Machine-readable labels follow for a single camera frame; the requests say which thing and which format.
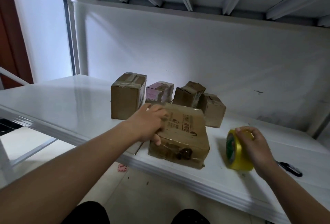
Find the pink paper scrap on floor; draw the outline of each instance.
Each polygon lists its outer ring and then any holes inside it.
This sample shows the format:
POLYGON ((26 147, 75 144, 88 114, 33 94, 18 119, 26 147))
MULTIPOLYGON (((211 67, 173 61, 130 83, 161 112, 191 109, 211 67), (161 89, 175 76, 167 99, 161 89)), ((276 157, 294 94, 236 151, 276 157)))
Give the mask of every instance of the pink paper scrap on floor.
POLYGON ((126 172, 127 171, 127 167, 123 164, 119 164, 118 165, 118 172, 126 172))

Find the white table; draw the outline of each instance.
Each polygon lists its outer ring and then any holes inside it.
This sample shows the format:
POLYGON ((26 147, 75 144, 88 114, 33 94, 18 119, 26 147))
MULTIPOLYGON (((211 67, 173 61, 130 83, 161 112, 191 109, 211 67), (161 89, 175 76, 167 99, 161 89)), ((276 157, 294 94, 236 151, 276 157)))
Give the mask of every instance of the white table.
MULTIPOLYGON (((3 90, 0 116, 77 146, 120 122, 111 119, 111 84, 76 75, 3 90)), ((294 179, 330 209, 330 152, 327 149, 306 133, 229 112, 219 129, 207 127, 211 149, 201 170, 149 156, 148 143, 139 150, 138 144, 131 147, 118 162, 177 181, 201 195, 268 221, 289 223, 273 192, 254 170, 237 172, 225 166, 227 133, 242 125, 258 127, 275 159, 299 168, 304 175, 294 179)))

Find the beige floor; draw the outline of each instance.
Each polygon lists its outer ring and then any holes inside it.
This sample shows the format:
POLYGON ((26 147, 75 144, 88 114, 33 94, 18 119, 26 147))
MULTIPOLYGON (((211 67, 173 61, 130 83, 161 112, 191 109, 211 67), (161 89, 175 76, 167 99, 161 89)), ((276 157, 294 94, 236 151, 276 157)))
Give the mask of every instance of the beige floor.
MULTIPOLYGON (((22 127, 1 137, 11 160, 30 151, 50 137, 22 127)), ((60 155, 74 146, 57 140, 42 151, 15 167, 23 174, 60 155)), ((171 181, 129 168, 117 171, 114 163, 83 198, 97 201, 109 215, 111 223, 170 224, 182 209, 192 208, 204 215, 210 223, 262 224, 264 220, 210 200, 171 181)))

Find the black pants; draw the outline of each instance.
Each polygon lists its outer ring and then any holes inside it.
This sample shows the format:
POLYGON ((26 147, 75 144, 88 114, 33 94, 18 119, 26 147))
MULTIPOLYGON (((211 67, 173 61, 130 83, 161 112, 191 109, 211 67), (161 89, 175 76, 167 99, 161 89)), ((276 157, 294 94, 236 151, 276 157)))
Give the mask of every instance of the black pants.
MULTIPOLYGON (((110 224, 107 212, 101 204, 87 201, 78 205, 64 219, 62 224, 96 223, 110 224)), ((171 224, 210 224, 209 221, 194 209, 184 209, 178 213, 171 224)))

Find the brown cardboard box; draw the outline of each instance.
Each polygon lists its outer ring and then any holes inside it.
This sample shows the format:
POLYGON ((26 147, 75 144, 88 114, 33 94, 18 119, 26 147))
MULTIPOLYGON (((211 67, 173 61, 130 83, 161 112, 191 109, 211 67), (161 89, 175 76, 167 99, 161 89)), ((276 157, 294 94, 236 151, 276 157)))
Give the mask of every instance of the brown cardboard box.
POLYGON ((174 84, 165 81, 156 82, 146 87, 146 102, 171 102, 174 84))
POLYGON ((203 168, 210 146, 202 110, 169 103, 165 104, 165 109, 169 116, 164 130, 158 133, 161 145, 150 142, 148 154, 192 168, 203 168))
POLYGON ((201 84, 189 81, 182 88, 176 88, 173 104, 195 108, 205 89, 201 84))
POLYGON ((197 108, 204 112, 205 125, 219 128, 226 112, 226 106, 213 94, 203 93, 197 108))
POLYGON ((146 75, 124 73, 111 86, 111 118, 126 120, 140 108, 146 90, 146 75))

